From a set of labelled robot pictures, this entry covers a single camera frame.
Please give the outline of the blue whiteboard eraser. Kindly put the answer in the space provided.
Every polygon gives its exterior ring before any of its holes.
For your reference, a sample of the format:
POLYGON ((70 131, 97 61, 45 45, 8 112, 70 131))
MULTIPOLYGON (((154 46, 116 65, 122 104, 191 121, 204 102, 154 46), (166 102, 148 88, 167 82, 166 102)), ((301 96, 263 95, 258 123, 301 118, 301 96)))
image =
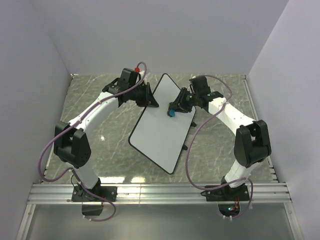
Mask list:
POLYGON ((175 110, 174 110, 174 109, 168 110, 167 115, 168 115, 169 117, 171 117, 171 118, 174 117, 174 116, 175 116, 175 110))

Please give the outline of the white whiteboard black frame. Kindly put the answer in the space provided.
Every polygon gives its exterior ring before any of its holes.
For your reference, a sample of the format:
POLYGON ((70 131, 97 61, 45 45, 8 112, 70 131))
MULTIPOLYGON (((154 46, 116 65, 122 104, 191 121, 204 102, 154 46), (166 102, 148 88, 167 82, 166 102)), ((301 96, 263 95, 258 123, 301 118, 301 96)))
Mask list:
POLYGON ((168 174, 175 171, 178 159, 196 114, 191 112, 167 115, 169 103, 173 102, 180 88, 164 73, 158 81, 153 96, 159 107, 146 107, 135 124, 128 143, 168 174))

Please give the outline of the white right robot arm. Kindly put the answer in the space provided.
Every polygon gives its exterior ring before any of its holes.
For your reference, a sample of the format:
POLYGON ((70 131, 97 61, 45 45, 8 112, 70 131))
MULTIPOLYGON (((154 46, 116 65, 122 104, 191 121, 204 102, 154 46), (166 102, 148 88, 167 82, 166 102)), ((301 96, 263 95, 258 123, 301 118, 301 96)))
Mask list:
POLYGON ((232 200, 249 179, 251 172, 271 155, 271 142, 268 126, 263 120, 254 120, 230 104, 233 96, 230 87, 225 97, 218 91, 212 91, 208 85, 209 75, 199 75, 189 80, 188 88, 183 87, 176 99, 168 105, 167 115, 174 117, 176 113, 190 113, 193 107, 199 107, 218 118, 235 136, 235 161, 221 185, 215 187, 194 187, 206 193, 213 193, 226 200, 232 200))

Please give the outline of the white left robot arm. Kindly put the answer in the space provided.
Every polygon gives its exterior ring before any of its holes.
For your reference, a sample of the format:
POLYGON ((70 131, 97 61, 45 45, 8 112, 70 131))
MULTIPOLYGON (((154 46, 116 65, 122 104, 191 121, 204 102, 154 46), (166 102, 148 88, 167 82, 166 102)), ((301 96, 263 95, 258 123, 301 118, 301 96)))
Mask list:
POLYGON ((67 164, 78 181, 78 187, 89 201, 105 196, 101 180, 89 164, 91 147, 89 135, 99 127, 107 117, 128 101, 134 101, 138 107, 159 107, 149 82, 144 79, 147 71, 124 68, 120 77, 107 84, 78 117, 69 122, 60 121, 55 126, 56 140, 53 152, 67 164))

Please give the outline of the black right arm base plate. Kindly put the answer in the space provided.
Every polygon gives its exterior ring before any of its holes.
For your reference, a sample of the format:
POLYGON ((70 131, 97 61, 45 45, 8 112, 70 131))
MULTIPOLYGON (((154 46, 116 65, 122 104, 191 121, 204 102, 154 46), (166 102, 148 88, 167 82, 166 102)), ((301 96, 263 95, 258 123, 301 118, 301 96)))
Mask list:
POLYGON ((207 202, 249 201, 250 195, 245 184, 236 188, 225 186, 217 190, 205 190, 200 193, 207 202))

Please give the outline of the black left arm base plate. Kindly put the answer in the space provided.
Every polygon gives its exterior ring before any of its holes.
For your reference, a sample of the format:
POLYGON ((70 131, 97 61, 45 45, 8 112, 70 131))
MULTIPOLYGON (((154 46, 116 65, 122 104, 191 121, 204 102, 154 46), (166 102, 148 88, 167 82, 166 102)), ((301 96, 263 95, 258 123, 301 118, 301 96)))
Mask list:
POLYGON ((82 186, 76 185, 73 188, 71 197, 72 202, 98 202, 106 199, 110 202, 115 202, 117 198, 116 186, 101 186, 99 189, 84 190, 82 186))

